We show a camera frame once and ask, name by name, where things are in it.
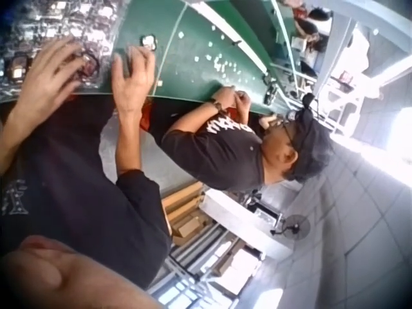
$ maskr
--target window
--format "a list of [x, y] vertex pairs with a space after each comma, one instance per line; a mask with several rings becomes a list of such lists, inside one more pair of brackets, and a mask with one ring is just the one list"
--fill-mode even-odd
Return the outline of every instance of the window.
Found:
[[165, 294], [163, 294], [162, 296], [159, 297], [159, 301], [162, 304], [167, 304], [169, 301], [171, 301], [174, 297], [176, 297], [177, 295], [179, 295], [180, 291], [175, 288], [172, 287], [171, 289], [169, 289]]
[[176, 298], [173, 303], [171, 303], [168, 308], [169, 309], [184, 309], [187, 308], [192, 303], [192, 300], [188, 298], [186, 295], [182, 294], [178, 298]]
[[402, 109], [396, 117], [386, 147], [389, 153], [412, 165], [412, 143], [405, 140], [405, 133], [412, 132], [412, 108]]
[[200, 271], [205, 273], [210, 269], [210, 267], [215, 264], [219, 258], [229, 249], [230, 245], [232, 244], [231, 241], [227, 241], [226, 243], [222, 243], [219, 248], [215, 251], [215, 253], [206, 261], [206, 263], [200, 268]]
[[168, 308], [187, 308], [193, 301], [199, 298], [192, 290], [186, 290], [188, 284], [189, 282], [187, 280], [177, 282], [160, 296], [158, 300]]
[[397, 134], [394, 135], [394, 132], [397, 132], [397, 129], [392, 130], [392, 136], [395, 137], [394, 140], [388, 143], [387, 149], [390, 150], [382, 150], [342, 135], [331, 134], [330, 136], [332, 140], [343, 147], [359, 153], [363, 159], [371, 165], [374, 165], [381, 171], [394, 177], [394, 179], [412, 188], [412, 164], [410, 163], [412, 153], [408, 154], [408, 149], [410, 149], [409, 145], [405, 145], [404, 147], [402, 143], [397, 140], [398, 138], [400, 139], [400, 136]]
[[240, 250], [234, 256], [230, 267], [221, 277], [216, 279], [216, 282], [234, 295], [238, 295], [258, 264], [258, 258], [245, 250]]
[[257, 299], [253, 309], [276, 309], [279, 306], [282, 295], [283, 290], [281, 288], [263, 292]]

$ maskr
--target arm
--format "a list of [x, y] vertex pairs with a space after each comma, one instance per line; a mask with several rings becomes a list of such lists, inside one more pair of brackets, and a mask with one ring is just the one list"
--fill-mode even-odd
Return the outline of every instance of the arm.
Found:
[[244, 91], [235, 94], [236, 109], [238, 110], [238, 122], [247, 125], [249, 123], [249, 112], [252, 101]]
[[259, 124], [263, 129], [268, 129], [273, 121], [277, 119], [277, 115], [263, 116], [259, 119]]
[[119, 116], [119, 134], [116, 148], [116, 168], [118, 176], [133, 169], [142, 168], [140, 155], [141, 117]]
[[189, 133], [196, 133], [202, 125], [205, 124], [211, 117], [218, 114], [218, 109], [211, 103], [204, 103], [190, 113], [184, 115], [179, 120], [177, 120], [170, 128], [167, 130], [166, 134], [171, 131], [183, 131]]
[[0, 132], [0, 176], [7, 172], [13, 162], [14, 156], [24, 140], [22, 127], [15, 119], [13, 111]]
[[155, 79], [155, 56], [146, 48], [129, 49], [132, 74], [125, 78], [123, 63], [116, 55], [112, 67], [112, 88], [118, 110], [119, 136], [116, 148], [118, 176], [142, 168], [140, 120], [146, 96]]
[[159, 186], [141, 171], [140, 120], [145, 99], [155, 80], [156, 59], [152, 52], [143, 47], [130, 47], [128, 56], [132, 67], [130, 77], [124, 77], [119, 55], [115, 55], [111, 70], [111, 86], [119, 119], [117, 186], [140, 217], [155, 227], [166, 223], [163, 225], [164, 231], [171, 235]]
[[82, 48], [70, 44], [71, 37], [48, 43], [36, 56], [19, 99], [0, 132], [0, 176], [7, 172], [21, 143], [58, 109], [79, 85], [70, 77], [84, 65], [74, 58], [63, 62]]
[[[235, 91], [234, 87], [222, 87], [213, 95], [218, 103], [221, 104], [223, 110], [235, 105]], [[184, 115], [177, 120], [166, 135], [171, 131], [183, 131], [188, 133], [196, 133], [202, 125], [206, 123], [211, 117], [217, 115], [219, 110], [210, 102], [204, 103], [194, 111]]]

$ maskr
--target electronic component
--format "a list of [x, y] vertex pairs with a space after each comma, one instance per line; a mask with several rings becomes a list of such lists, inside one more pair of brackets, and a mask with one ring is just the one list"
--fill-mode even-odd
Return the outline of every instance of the electronic component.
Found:
[[46, 16], [44, 18], [46, 19], [55, 19], [55, 20], [61, 20], [64, 17], [64, 14], [66, 13], [66, 9], [68, 7], [68, 3], [65, 1], [54, 1], [51, 2]]
[[83, 45], [73, 58], [86, 59], [86, 65], [73, 78], [83, 81], [83, 88], [99, 87], [111, 67], [115, 37], [130, 1], [21, 1], [11, 12], [14, 21], [0, 33], [0, 101], [19, 93], [35, 55], [45, 43], [67, 35]]
[[152, 52], [157, 49], [157, 40], [153, 34], [143, 36], [140, 39], [140, 44]]
[[98, 73], [99, 65], [98, 60], [90, 51], [83, 53], [83, 59], [86, 61], [86, 64], [79, 71], [79, 74], [83, 81], [87, 81], [92, 79]]
[[8, 78], [16, 83], [22, 83], [28, 69], [28, 57], [24, 54], [16, 55], [9, 64]]
[[5, 60], [0, 58], [0, 82], [3, 80], [5, 76]]

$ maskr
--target man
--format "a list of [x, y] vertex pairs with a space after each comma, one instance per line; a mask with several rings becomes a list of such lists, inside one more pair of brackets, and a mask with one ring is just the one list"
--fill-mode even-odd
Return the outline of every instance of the man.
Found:
[[42, 236], [26, 238], [1, 260], [1, 270], [1, 300], [5, 308], [163, 308], [126, 278], [69, 246]]
[[[329, 162], [329, 132], [305, 108], [278, 121], [268, 119], [263, 139], [247, 124], [250, 99], [233, 87], [222, 87], [213, 99], [196, 107], [187, 102], [154, 99], [149, 132], [183, 170], [209, 187], [244, 191], [264, 184], [304, 182]], [[238, 121], [224, 111], [236, 106]]]
[[171, 246], [159, 186], [145, 177], [140, 159], [139, 123], [155, 57], [145, 48], [130, 48], [128, 78], [118, 55], [113, 63], [120, 127], [114, 184], [98, 154], [100, 132], [113, 108], [81, 99], [63, 104], [79, 85], [71, 76], [84, 61], [68, 59], [81, 48], [70, 38], [47, 44], [4, 122], [1, 255], [28, 236], [41, 235], [147, 288]]

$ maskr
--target table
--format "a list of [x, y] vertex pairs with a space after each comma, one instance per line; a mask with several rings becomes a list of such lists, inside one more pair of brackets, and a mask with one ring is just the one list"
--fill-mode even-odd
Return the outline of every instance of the table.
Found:
[[[124, 48], [140, 44], [142, 36], [157, 38], [158, 82], [151, 96], [201, 102], [209, 99], [220, 85], [235, 85], [250, 95], [253, 112], [284, 113], [288, 108], [282, 100], [275, 100], [271, 106], [263, 104], [267, 91], [263, 74], [265, 70], [271, 71], [272, 76], [276, 73], [255, 32], [230, 1], [203, 5], [224, 18], [263, 65], [256, 64], [240, 45], [234, 44], [229, 37], [231, 29], [219, 28], [215, 21], [208, 20], [181, 0], [132, 0], [114, 50], [124, 54]], [[98, 89], [82, 89], [79, 93], [111, 94], [109, 77]]]

